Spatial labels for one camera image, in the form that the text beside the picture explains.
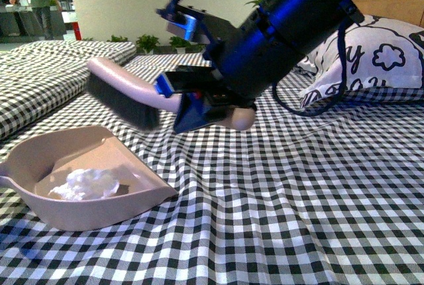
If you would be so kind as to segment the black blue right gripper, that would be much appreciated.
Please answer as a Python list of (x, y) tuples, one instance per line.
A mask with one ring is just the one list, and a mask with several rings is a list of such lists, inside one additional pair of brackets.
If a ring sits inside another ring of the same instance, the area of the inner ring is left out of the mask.
[(174, 132), (184, 133), (223, 121), (230, 108), (253, 108), (255, 99), (280, 81), (331, 30), (322, 21), (294, 22), (280, 34), (257, 9), (230, 35), (210, 44), (204, 57), (210, 67), (178, 66), (161, 73), (156, 90), (169, 98), (181, 96)]

